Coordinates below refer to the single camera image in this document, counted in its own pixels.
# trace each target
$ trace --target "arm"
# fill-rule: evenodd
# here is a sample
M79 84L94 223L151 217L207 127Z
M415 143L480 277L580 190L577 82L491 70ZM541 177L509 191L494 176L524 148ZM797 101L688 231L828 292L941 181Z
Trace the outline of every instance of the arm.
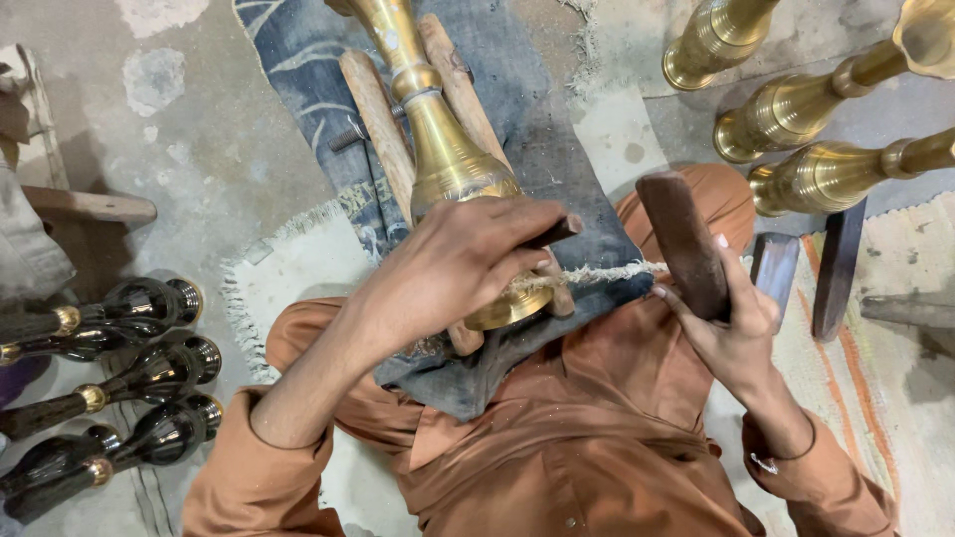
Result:
M753 286L722 235L717 244L730 289L729 324L696 317L666 286L652 292L673 309L713 376L746 407L750 475L787 501L799 535L893 535L892 499L862 476L829 428L798 405L773 365L778 306Z
M549 264L546 251L517 246L565 215L523 197L436 204L278 382L233 398L186 497L183 534L340 535L334 509L317 505L339 401L386 356Z

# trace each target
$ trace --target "concrete floor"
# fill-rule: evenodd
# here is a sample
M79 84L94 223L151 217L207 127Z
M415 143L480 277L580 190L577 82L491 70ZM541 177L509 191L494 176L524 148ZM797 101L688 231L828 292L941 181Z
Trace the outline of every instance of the concrete floor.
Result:
M562 87L578 64L575 32L583 17L554 0L514 5L555 89ZM19 42L39 58L72 188L141 196L159 209L159 219L148 226L108 226L95 233L91 249L105 267L95 275L98 286L105 291L126 274L175 273L198 283L207 302L196 332L213 339L225 358L208 391L228 401L248 374L218 293L222 259L333 196L307 142L261 75L230 2L0 0L0 35L0 46ZM836 63L823 60L804 69L821 73ZM156 76L175 74L179 66L181 93L176 76ZM710 146L713 119L742 103L760 82L646 100L623 91L582 105L578 136L605 191L619 198L648 170L718 161ZM924 136L955 125L953 104L955 93L945 83L903 75L843 105L824 136L867 147ZM881 185L868 209L926 201L951 188L953 177L936 172ZM798 233L820 228L821 219L787 217L757 225ZM158 473L173 521L201 461L198 455ZM64 530L94 533L76 525Z
M196 282L206 303L195 330L224 358L219 378L202 388L228 402L249 376L219 294L223 258L333 197L230 3L0 0L0 36L0 45L21 43L38 58L72 189L140 196L159 210L148 226L88 230L94 294L133 274ZM179 66L180 95L168 75ZM83 381L44 386L54 397ZM201 463L198 454L158 473L171 520ZM68 522L37 523L28 535L126 534Z

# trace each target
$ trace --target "orange kurta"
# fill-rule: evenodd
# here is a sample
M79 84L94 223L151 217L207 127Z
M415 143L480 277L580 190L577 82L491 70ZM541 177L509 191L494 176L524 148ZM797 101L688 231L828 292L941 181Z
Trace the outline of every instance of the orange kurta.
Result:
M711 230L742 250L754 218L745 180L721 164L683 171ZM646 258L661 260L640 200L631 194L617 211ZM341 304L330 298L288 307L268 336L265 359L284 371ZM425 535L765 534L736 501L720 449L704 433L711 384L675 317L650 297L531 355L484 414L466 423L387 392L371 376L342 401L335 420L393 455L398 485ZM334 509L317 503L330 427L324 440L300 449L262 442L248 416L264 390L233 397L186 497L186 536L342 534ZM789 501L802 535L892 535L891 499L859 473L817 417L810 419L812 448L775 466L747 459L753 478ZM743 436L747 454L771 455L748 420Z

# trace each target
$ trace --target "bolt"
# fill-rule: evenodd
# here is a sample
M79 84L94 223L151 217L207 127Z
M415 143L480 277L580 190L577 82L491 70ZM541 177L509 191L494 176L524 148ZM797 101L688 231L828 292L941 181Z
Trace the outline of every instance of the bolt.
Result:
M395 119L405 117L405 109L401 107L400 104L395 104L392 107L392 117ZM329 149L338 153L342 149L352 145L353 143L359 140L368 139L368 128L365 127L365 122L359 119L358 123L353 123L351 128L347 131L343 131L335 135L329 141Z

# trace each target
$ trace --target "denim jeans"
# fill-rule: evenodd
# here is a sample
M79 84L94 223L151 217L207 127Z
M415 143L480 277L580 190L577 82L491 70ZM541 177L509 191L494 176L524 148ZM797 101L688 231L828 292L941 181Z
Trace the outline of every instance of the denim jeans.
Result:
M311 145L373 263L408 234L381 165L367 141L332 153L329 140L358 120L338 67L346 48L369 51L390 76L365 30L319 0L236 0L265 75ZM523 23L507 0L422 0L416 15L435 13L475 77L475 90L525 194L560 200L584 220L584 233L553 246L561 266L621 267L643 256L624 233L574 135L560 88L553 87ZM529 354L595 317L639 298L650 274L611 284L572 286L574 314L540 311L485 333L470 356L446 359L446 345L419 345L374 370L375 381L458 419L479 416L504 376Z

